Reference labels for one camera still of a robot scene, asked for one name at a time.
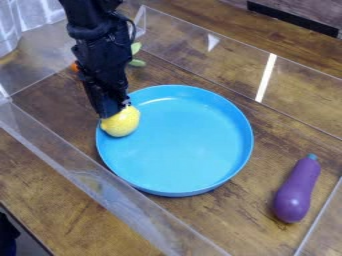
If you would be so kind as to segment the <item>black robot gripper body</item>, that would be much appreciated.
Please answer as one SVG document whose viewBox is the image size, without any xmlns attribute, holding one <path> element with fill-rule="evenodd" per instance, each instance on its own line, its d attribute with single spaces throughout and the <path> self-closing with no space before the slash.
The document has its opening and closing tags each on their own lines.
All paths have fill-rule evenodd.
<svg viewBox="0 0 342 256">
<path fill-rule="evenodd" d="M 133 60 L 129 29 L 114 29 L 94 40 L 78 40 L 73 52 L 86 74 L 111 94 L 126 97 L 126 66 Z"/>
</svg>

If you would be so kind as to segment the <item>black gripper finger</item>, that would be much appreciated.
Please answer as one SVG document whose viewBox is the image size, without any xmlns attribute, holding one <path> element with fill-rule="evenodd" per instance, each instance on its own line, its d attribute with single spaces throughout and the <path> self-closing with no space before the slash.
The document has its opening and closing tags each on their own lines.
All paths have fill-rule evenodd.
<svg viewBox="0 0 342 256">
<path fill-rule="evenodd" d="M 90 76 L 82 76 L 81 80 L 95 112 L 102 119 L 110 118 L 118 113 L 118 103 L 109 85 Z"/>
<path fill-rule="evenodd" d="M 109 89 L 106 97 L 106 114 L 118 114 L 127 106 L 131 105 L 131 99 L 127 94 L 127 89 Z"/>
</svg>

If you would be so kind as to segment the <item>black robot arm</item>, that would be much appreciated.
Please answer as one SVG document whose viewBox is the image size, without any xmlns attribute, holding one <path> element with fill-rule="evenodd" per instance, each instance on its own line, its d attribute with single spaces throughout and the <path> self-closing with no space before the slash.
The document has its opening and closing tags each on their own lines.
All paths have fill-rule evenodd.
<svg viewBox="0 0 342 256">
<path fill-rule="evenodd" d="M 67 15 L 67 32 L 75 39 L 78 75 L 102 119 L 131 105 L 126 66 L 133 60 L 131 20 L 117 11 L 123 0 L 59 0 Z"/>
</svg>

